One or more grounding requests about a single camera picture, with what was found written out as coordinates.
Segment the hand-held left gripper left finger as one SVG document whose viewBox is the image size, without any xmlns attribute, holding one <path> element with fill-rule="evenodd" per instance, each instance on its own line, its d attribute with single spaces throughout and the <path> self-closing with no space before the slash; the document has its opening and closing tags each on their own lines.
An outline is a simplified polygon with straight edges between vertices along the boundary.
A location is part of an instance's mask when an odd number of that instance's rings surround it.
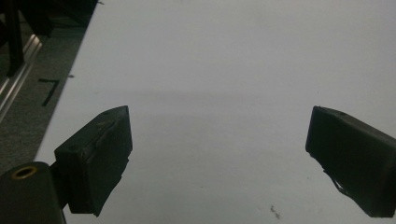
<svg viewBox="0 0 396 224">
<path fill-rule="evenodd" d="M 99 216 L 133 150 L 129 108 L 100 113 L 54 151 L 74 214 Z"/>
</svg>

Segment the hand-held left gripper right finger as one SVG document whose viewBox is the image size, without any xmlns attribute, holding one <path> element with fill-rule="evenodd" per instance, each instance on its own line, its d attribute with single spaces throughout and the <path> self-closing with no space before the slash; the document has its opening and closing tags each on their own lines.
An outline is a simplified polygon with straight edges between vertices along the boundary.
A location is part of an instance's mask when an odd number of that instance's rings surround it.
<svg viewBox="0 0 396 224">
<path fill-rule="evenodd" d="M 305 150 L 369 217 L 396 214 L 396 139 L 335 109 L 312 110 Z"/>
</svg>

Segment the silver metal rail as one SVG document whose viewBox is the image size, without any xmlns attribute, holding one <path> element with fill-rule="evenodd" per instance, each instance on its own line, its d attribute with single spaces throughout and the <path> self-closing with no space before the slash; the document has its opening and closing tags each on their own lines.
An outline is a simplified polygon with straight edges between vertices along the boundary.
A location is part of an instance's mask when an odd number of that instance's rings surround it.
<svg viewBox="0 0 396 224">
<path fill-rule="evenodd" d="M 35 63 L 36 56 L 43 46 L 37 35 L 31 35 L 23 47 L 24 62 L 17 69 L 13 77 L 7 77 L 0 82 L 0 123 L 4 119 L 16 96 L 18 95 L 25 79 Z"/>
</svg>

